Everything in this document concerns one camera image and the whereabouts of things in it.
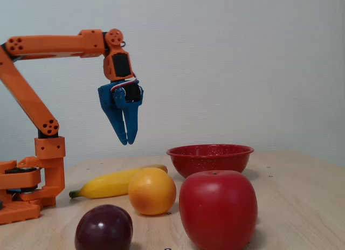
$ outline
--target orange robotic arm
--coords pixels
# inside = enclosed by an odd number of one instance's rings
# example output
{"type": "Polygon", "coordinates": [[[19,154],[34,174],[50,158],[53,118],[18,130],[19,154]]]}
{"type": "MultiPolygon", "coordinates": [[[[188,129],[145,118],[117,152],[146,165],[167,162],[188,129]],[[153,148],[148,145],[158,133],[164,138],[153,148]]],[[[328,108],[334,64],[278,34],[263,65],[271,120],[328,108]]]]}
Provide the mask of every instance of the orange robotic arm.
{"type": "Polygon", "coordinates": [[[110,83],[98,88],[101,106],[121,143],[132,144],[143,90],[132,71],[129,55],[121,46],[124,43],[118,29],[109,32],[93,29],[82,30],[77,36],[16,36],[0,46],[0,80],[39,131],[34,141],[36,157],[26,157],[18,163],[0,162],[0,224],[38,217],[37,206],[54,205],[55,197],[65,187],[65,140],[58,136],[59,123],[13,63],[103,54],[103,72],[110,83]],[[40,183],[37,169],[41,168],[45,169],[45,185],[37,190],[40,183]],[[12,202],[11,193],[18,189],[23,202],[12,202]]]}

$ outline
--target fake apple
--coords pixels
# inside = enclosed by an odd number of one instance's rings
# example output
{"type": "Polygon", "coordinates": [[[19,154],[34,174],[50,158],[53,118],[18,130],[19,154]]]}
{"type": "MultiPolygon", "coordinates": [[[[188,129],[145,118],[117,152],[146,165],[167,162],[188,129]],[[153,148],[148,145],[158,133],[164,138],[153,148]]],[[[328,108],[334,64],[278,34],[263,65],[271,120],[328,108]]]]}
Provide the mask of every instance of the fake apple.
{"type": "Polygon", "coordinates": [[[253,236],[256,194],[239,172],[195,173],[182,184],[179,202],[183,227],[200,249],[241,250],[253,236]]]}

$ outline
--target speckled red bowl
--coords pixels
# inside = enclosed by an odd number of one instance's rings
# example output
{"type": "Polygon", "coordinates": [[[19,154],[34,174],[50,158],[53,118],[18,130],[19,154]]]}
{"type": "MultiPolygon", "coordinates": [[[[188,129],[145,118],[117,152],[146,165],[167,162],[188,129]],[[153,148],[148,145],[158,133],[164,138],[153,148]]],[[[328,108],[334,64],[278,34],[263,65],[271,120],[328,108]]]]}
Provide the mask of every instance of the speckled red bowl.
{"type": "Polygon", "coordinates": [[[254,149],[243,145],[205,144],[169,149],[167,154],[177,172],[187,178],[193,173],[209,170],[242,172],[254,149]]]}

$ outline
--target wooden table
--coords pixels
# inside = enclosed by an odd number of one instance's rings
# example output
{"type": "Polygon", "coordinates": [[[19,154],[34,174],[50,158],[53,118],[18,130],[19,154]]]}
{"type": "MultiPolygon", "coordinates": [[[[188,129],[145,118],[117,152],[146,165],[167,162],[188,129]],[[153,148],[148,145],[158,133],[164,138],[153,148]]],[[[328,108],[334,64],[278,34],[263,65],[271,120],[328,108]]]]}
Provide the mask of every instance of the wooden table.
{"type": "MultiPolygon", "coordinates": [[[[100,204],[125,208],[133,218],[132,250],[197,249],[186,236],[178,198],[170,215],[138,216],[128,196],[70,199],[68,192],[93,177],[147,164],[164,164],[179,190],[183,178],[168,156],[94,159],[66,172],[57,206],[39,219],[0,226],[1,250],[73,250],[75,228],[85,212],[100,204]]],[[[345,169],[294,151],[255,152],[243,173],[253,184],[259,207],[250,249],[345,249],[345,169]]]]}

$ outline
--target plum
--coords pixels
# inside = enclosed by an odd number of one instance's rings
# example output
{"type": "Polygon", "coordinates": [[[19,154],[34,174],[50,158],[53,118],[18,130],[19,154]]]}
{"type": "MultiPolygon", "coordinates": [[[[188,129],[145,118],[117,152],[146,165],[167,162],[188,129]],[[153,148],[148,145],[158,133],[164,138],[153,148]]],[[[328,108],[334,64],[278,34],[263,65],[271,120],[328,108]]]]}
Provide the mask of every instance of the plum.
{"type": "Polygon", "coordinates": [[[129,250],[133,222],[123,208],[100,205],[85,213],[74,237],[76,250],[129,250]]]}

